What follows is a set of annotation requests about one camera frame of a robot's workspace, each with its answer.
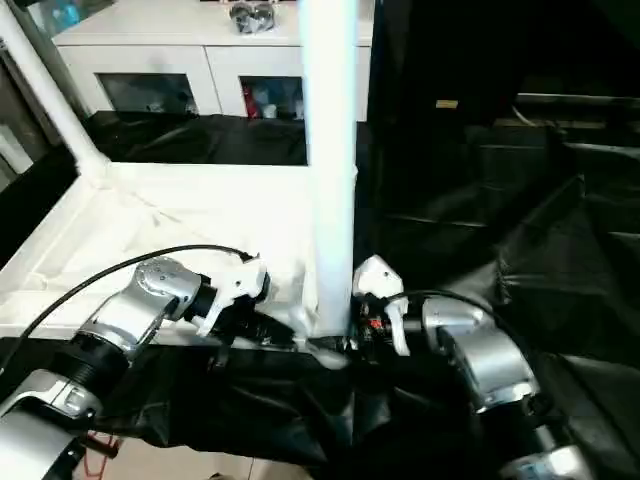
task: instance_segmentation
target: shelf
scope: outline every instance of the shelf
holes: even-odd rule
[[[299,46],[298,5],[275,4],[276,26],[238,33],[229,5],[199,0],[120,0],[56,35],[58,45]],[[373,0],[359,0],[358,46],[371,46]],[[327,34],[331,26],[327,25]]]

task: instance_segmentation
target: white pole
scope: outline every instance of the white pole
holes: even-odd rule
[[[94,145],[58,85],[22,31],[6,0],[0,0],[0,38],[76,159],[80,173],[103,176],[109,159]]]
[[[357,0],[301,0],[307,159],[320,323],[343,335],[353,275]]]

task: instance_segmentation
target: glass cabinet door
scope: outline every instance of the glass cabinet door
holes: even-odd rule
[[[356,55],[356,118],[367,118],[370,48]],[[302,119],[300,47],[207,47],[224,115]]]
[[[220,113],[203,47],[68,45],[58,47],[87,113]]]
[[[240,77],[249,118],[304,119],[300,77]]]
[[[114,110],[197,114],[189,79],[180,73],[97,73]]]

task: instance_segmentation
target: black plastic sheet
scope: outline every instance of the black plastic sheet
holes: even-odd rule
[[[115,161],[304,165],[294,122],[99,114],[90,131]],[[424,150],[409,157],[416,138]],[[640,476],[640,157],[633,136],[616,138],[618,151],[572,146],[608,141],[442,122],[390,136],[378,158],[361,126],[356,257],[380,253],[410,288],[456,285],[489,298],[533,349],[600,478],[625,479]],[[0,195],[10,219],[38,185],[49,192],[2,258],[72,181],[60,162],[69,165],[62,151]],[[56,346],[28,342],[0,394]],[[152,347],[96,428],[299,463],[318,478],[490,478],[464,392],[441,360],[415,352],[330,371],[302,354]]]

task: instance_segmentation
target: red object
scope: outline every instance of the red object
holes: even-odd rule
[[[256,101],[253,99],[253,94],[249,87],[242,87],[242,94],[244,95],[244,105],[247,107],[247,117],[260,118],[260,110],[256,105]]]
[[[91,437],[95,440],[95,435],[90,434]],[[118,440],[116,438],[113,437],[113,435],[109,435],[109,441],[107,442],[107,445],[110,447],[113,447],[116,443],[118,443]],[[84,475],[85,478],[87,479],[96,479],[96,480],[102,480],[102,477],[104,476],[104,471],[107,468],[107,457],[102,457],[102,464],[100,465],[100,470],[98,472],[92,472],[89,470],[89,462],[87,461],[87,456],[85,455],[83,458],[83,463],[84,463]]]
[[[382,320],[380,320],[379,318],[372,318],[369,321],[369,325],[371,325],[376,330],[380,330],[382,328]]]

